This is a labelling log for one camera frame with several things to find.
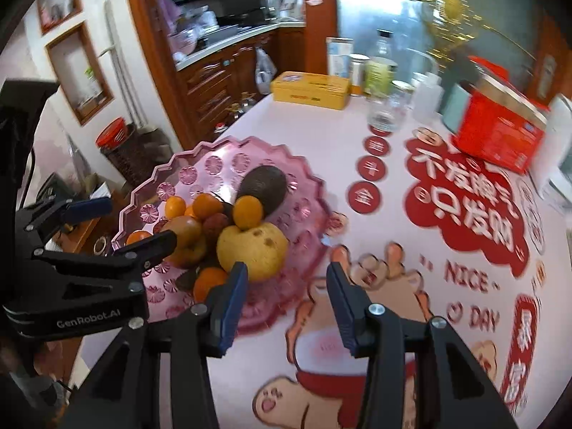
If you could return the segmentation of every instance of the white wall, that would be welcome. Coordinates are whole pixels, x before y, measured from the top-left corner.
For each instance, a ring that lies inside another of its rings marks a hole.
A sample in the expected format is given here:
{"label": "white wall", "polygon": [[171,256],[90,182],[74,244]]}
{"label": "white wall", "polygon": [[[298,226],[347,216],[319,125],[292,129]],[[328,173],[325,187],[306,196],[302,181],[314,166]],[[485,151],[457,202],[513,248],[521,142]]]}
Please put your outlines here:
{"label": "white wall", "polygon": [[[24,24],[20,23],[0,54],[0,85],[6,78],[38,79],[38,71],[32,61],[26,40]],[[26,204],[35,201],[40,186],[51,173],[59,176],[74,190],[79,190],[72,159],[68,153],[68,142],[58,116],[50,104],[46,104],[40,116],[34,138],[36,165]]]}
{"label": "white wall", "polygon": [[[26,36],[32,59],[41,78],[56,79],[45,45],[82,21],[87,25],[96,54],[99,54],[102,50],[109,47],[110,42],[103,11],[105,0],[81,1],[84,10],[80,14],[65,21],[44,36],[42,36],[40,30],[36,3],[34,3],[26,13],[24,17]],[[149,73],[141,45],[139,44],[139,38],[133,25],[128,0],[112,0],[112,8],[128,71],[133,79],[136,90],[135,93],[138,95],[148,122],[161,128],[171,140],[173,150],[178,152],[181,150],[181,145],[177,140],[177,136],[169,122],[151,74]],[[128,112],[121,98],[110,55],[106,54],[99,58],[99,64],[113,93],[114,100],[102,108],[102,110],[93,116],[84,126],[79,125],[61,89],[48,100],[48,103],[59,116],[64,129],[75,141],[79,150],[81,150],[87,162],[92,167],[92,170],[106,179],[121,185],[124,183],[124,179],[99,152],[95,146],[95,139],[116,117],[123,116],[128,120]]]}

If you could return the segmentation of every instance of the table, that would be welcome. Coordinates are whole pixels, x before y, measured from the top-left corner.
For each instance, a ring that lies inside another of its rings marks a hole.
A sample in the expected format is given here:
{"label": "table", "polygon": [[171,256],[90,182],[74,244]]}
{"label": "table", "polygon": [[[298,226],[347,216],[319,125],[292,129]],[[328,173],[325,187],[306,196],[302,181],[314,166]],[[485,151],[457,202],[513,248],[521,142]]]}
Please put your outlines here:
{"label": "table", "polygon": [[[316,276],[325,275],[330,258],[345,260],[352,279],[398,314],[448,318],[519,427],[536,428],[572,375],[572,337],[564,332],[572,325],[564,218],[527,176],[439,144],[450,137],[442,124],[431,126],[439,134],[431,137],[408,120],[382,138],[368,129],[366,116],[363,98],[334,111],[269,97],[225,136],[255,135],[305,156],[325,180],[331,209],[348,218],[347,232],[330,239]],[[382,167],[385,176],[363,183],[358,168],[375,179]],[[364,214],[348,203],[355,182],[362,184],[353,189],[352,205]],[[365,214],[375,204],[374,189],[380,206]],[[334,249],[339,243],[349,253]],[[371,285],[364,267],[377,276]],[[303,419],[305,429],[353,427],[363,385],[356,374],[365,364],[341,348],[322,287],[311,282],[297,314],[290,311],[255,340],[238,338],[226,357],[210,361],[221,427],[298,428]],[[405,421],[414,415],[412,384],[408,379]]]}

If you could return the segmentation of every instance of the wooden cabinet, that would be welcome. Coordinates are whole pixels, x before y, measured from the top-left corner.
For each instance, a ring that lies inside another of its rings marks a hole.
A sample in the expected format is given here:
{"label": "wooden cabinet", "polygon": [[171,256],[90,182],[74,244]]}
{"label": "wooden cabinet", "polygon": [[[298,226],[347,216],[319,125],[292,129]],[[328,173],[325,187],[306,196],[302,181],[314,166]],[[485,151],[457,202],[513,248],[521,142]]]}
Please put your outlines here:
{"label": "wooden cabinet", "polygon": [[224,122],[227,108],[240,95],[234,79],[234,59],[229,48],[218,51],[178,72],[187,99],[188,117],[199,140],[210,140],[218,122]]}
{"label": "wooden cabinet", "polygon": [[[229,112],[227,108],[233,103],[241,101],[242,93],[255,94],[255,100],[262,99],[256,87],[256,48],[262,48],[272,59],[278,73],[284,71],[281,65],[288,66],[288,70],[297,67],[294,60],[280,56],[279,31],[269,31],[264,34],[250,37],[227,48],[217,51],[189,67],[178,71],[178,81],[185,95],[185,108],[188,118],[193,122],[199,140],[213,140],[215,126],[219,122],[227,122]],[[297,41],[301,34],[303,52],[303,28],[296,34],[285,38],[286,43]]]}
{"label": "wooden cabinet", "polygon": [[278,29],[278,49],[275,64],[278,74],[284,71],[305,71],[304,27]]}

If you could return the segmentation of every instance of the plastic bag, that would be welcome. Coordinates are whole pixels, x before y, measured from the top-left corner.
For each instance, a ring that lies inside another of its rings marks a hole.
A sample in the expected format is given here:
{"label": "plastic bag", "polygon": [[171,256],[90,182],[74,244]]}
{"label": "plastic bag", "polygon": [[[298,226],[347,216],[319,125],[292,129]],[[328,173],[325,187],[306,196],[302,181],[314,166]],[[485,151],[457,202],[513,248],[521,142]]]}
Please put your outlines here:
{"label": "plastic bag", "polygon": [[276,66],[262,48],[256,49],[256,86],[263,95],[270,93],[270,82],[276,74]]}

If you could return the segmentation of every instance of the red circle sticker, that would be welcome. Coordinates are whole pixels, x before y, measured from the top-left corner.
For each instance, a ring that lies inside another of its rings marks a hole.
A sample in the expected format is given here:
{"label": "red circle sticker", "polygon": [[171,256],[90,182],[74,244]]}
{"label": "red circle sticker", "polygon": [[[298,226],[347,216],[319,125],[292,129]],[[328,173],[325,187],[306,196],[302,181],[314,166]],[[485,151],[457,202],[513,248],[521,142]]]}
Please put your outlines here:
{"label": "red circle sticker", "polygon": [[366,181],[371,182],[383,179],[387,173],[383,161],[373,156],[361,157],[357,162],[357,171]]}
{"label": "red circle sticker", "polygon": [[359,181],[348,189],[348,203],[356,213],[373,213],[381,204],[381,194],[371,182]]}
{"label": "red circle sticker", "polygon": [[374,126],[370,125],[370,132],[378,137],[389,137],[393,132],[386,132],[384,130],[376,129]]}
{"label": "red circle sticker", "polygon": [[382,157],[390,152],[390,144],[387,143],[387,140],[376,137],[375,135],[365,139],[363,146],[368,153],[371,153],[375,157]]}

